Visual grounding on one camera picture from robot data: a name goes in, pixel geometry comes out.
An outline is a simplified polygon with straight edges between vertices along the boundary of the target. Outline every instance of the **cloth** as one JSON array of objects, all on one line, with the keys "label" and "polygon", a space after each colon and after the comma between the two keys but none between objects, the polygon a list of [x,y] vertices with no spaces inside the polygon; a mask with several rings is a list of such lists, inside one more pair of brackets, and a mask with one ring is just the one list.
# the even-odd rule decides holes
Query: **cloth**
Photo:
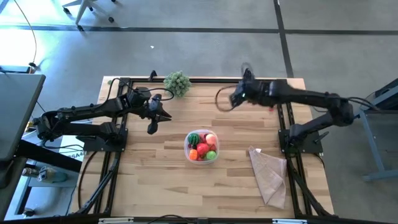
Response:
[{"label": "cloth", "polygon": [[251,164],[262,199],[266,205],[283,209],[286,199],[286,159],[261,153],[249,148]]}]

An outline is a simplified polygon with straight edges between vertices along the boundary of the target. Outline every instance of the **bowl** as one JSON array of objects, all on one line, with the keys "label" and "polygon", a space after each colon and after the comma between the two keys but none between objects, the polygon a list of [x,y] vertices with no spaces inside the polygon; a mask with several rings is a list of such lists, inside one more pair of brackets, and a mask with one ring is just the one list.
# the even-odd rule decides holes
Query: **bowl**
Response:
[{"label": "bowl", "polygon": [[[201,156],[201,158],[203,159],[202,161],[190,159],[190,156],[189,156],[190,151],[192,149],[194,149],[194,146],[191,146],[191,148],[189,148],[190,143],[188,141],[188,137],[191,134],[198,134],[198,135],[212,134],[212,135],[214,135],[216,137],[216,141],[214,143],[214,145],[216,146],[216,150],[215,150],[216,157],[214,159],[207,159],[205,155],[202,155]],[[200,141],[200,143],[198,143],[198,145],[199,144],[206,144],[209,148],[211,147],[211,145],[209,145],[207,143],[203,143],[202,141]],[[218,137],[217,137],[216,133],[214,133],[213,131],[206,130],[206,129],[194,130],[194,131],[191,131],[190,133],[188,133],[187,136],[185,137],[184,151],[185,151],[185,157],[187,157],[187,159],[194,164],[202,164],[202,165],[203,164],[211,164],[212,162],[216,161],[216,159],[218,158],[218,155],[220,154],[220,143],[218,142]]]}]

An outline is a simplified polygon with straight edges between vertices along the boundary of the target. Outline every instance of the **clear plastic bowl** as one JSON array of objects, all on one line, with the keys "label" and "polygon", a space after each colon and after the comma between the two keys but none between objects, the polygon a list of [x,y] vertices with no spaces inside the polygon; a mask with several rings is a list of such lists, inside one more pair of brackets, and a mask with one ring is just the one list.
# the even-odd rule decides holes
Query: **clear plastic bowl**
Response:
[{"label": "clear plastic bowl", "polygon": [[[189,158],[189,151],[191,150],[188,145],[188,136],[191,134],[213,134],[214,136],[216,136],[216,148],[217,148],[217,155],[214,159],[209,160],[209,161],[193,161]],[[184,141],[184,151],[185,151],[185,156],[187,157],[187,159],[194,163],[194,164],[211,164],[212,162],[216,161],[216,159],[218,158],[218,155],[220,154],[220,143],[218,142],[218,136],[216,135],[216,133],[214,133],[213,131],[210,130],[206,130],[206,129],[201,129],[201,130],[194,130],[191,131],[190,133],[187,134],[187,136],[185,137],[185,141]]]}]

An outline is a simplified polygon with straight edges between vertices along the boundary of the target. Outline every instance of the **concrete floor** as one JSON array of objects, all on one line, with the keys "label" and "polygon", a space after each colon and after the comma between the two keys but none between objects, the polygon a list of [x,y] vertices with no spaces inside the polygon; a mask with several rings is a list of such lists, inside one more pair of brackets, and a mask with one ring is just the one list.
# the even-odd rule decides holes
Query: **concrete floor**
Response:
[{"label": "concrete floor", "polygon": [[[43,0],[41,7],[48,10],[40,16],[32,10],[31,1],[19,2],[28,18],[33,18],[33,25],[73,24],[59,12],[65,1]],[[86,11],[82,25],[277,29],[272,0],[119,0],[116,6],[98,2],[114,15],[117,24]],[[25,23],[12,4],[10,1],[0,14],[0,24]],[[392,0],[281,0],[280,7],[286,29],[398,29],[398,2]],[[75,7],[70,10],[76,14]],[[240,76],[242,62],[250,62],[259,77],[286,77],[279,34],[35,33],[37,73],[47,76],[39,98],[46,110],[95,102],[105,75],[149,75],[152,70],[167,75],[183,70],[190,76]],[[0,54],[2,64],[31,61],[34,48],[29,30],[0,29],[0,36],[0,49],[6,52]],[[304,78],[309,90],[365,97],[397,78],[396,35],[288,35],[287,43],[294,77]],[[34,116],[40,113],[40,108],[34,110]],[[330,134],[322,143],[335,213],[396,223],[398,179],[362,180],[363,174],[376,171],[362,125],[355,122],[327,131]]]}]

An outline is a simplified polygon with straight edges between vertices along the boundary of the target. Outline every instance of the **wooden table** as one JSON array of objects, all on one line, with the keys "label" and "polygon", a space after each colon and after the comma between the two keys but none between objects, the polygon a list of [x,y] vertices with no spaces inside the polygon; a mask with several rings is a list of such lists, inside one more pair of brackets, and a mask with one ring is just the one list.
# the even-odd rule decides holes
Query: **wooden table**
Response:
[{"label": "wooden table", "polygon": [[[104,77],[99,103],[109,90]],[[111,97],[116,96],[117,81]],[[302,78],[288,83],[304,89]],[[265,206],[261,198],[247,153],[249,146],[261,148],[266,154],[284,157],[277,140],[277,111],[244,103],[232,112],[222,113],[215,107],[216,92],[231,84],[194,83],[185,98],[164,102],[172,121],[159,123],[158,131],[147,134],[149,120],[129,114],[129,137],[119,166],[113,200],[112,216],[158,217],[176,214],[183,217],[223,218],[290,218],[294,216],[289,181],[286,177],[285,209]],[[135,83],[134,86],[162,87],[162,83]],[[227,96],[233,89],[220,94],[220,103],[228,106]],[[308,106],[292,104],[296,123],[312,119]],[[110,121],[98,118],[95,124]],[[188,132],[210,129],[220,140],[220,156],[210,165],[198,166],[187,161],[183,142]],[[81,188],[82,203],[98,185],[104,153],[97,153],[88,166]],[[325,171],[319,158],[303,154],[307,184],[314,196],[333,213]],[[104,191],[103,203],[107,197]],[[297,190],[300,208],[304,211],[301,191]],[[72,211],[77,210],[77,194]]]}]

